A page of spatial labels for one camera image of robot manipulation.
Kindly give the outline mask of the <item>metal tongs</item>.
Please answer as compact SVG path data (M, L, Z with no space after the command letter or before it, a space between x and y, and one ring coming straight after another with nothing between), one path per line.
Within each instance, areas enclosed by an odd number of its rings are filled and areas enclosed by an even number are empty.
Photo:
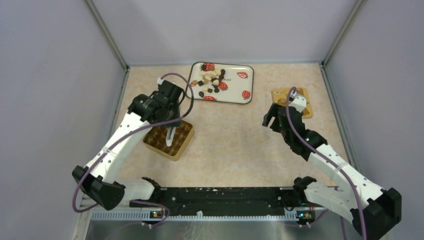
M177 130L176 126L167 128L167 133L165 136L165 143L167 147L172 146L176 130Z

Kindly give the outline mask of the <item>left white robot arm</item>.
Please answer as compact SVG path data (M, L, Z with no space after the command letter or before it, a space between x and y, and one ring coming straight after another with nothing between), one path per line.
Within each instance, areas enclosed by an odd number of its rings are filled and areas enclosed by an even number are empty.
M109 211L123 200L125 186L116 181L118 172L135 146L153 128L181 125L180 96L184 90L173 82L158 79L158 89L136 96L107 143L85 166L76 166L72 177L77 190L97 206Z

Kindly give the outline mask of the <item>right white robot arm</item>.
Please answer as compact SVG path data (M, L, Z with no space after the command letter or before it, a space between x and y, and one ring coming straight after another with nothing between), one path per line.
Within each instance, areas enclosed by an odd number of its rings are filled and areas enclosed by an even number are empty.
M305 98L289 97L288 106L272 103L262 125L282 135L293 153L320 169L336 185L330 188L312 177L297 178L293 200L299 206L320 205L350 222L366 240L379 240L402 219L402 196L384 189L346 162L318 132L303 123Z

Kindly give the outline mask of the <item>gold chocolate box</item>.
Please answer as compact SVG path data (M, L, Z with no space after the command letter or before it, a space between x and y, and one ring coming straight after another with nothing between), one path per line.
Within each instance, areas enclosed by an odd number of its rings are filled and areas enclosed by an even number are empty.
M176 162L188 147L194 133L194 126L183 120L178 127L153 127L142 142L149 150Z

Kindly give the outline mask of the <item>wooden animal puzzle board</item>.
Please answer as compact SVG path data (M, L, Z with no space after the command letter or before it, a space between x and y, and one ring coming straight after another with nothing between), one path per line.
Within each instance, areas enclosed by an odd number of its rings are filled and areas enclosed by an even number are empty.
M288 88L275 88L271 90L272 101L279 106L285 107L287 105L286 100L290 91ZM293 93L289 100L289 105L295 107L296 110L302 113L303 119L310 119L313 116L312 107L308 92L303 87L296 87L295 93Z

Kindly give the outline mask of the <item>pile of chocolates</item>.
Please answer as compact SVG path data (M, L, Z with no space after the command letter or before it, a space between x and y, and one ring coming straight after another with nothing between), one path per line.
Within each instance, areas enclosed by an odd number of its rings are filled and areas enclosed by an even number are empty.
M225 91L222 85L225 75L226 70L222 65L211 62L195 63L189 76L193 94L187 90L187 96L196 100L217 101L218 95Z

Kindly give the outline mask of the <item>strawberry pattern tray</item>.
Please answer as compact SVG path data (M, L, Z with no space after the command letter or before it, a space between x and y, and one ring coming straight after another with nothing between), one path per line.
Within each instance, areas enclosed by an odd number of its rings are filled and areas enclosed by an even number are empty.
M223 82L221 83L224 87L224 92L219 93L217 96L218 100L213 102L238 105L245 105L251 102L253 98L253 85L255 73L254 69L251 66L216 62L202 63L218 64L223 66L223 68L226 70L225 77L223 79ZM187 87L185 90L186 97L188 97L187 90L190 90L191 94L193 94L192 87Z

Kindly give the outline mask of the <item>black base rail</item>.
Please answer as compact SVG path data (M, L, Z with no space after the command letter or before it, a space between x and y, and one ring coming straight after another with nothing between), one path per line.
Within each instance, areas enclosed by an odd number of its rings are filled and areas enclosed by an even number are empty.
M287 217L312 221L324 211L291 187L163 187L145 203L130 200L131 208L163 205L172 217Z

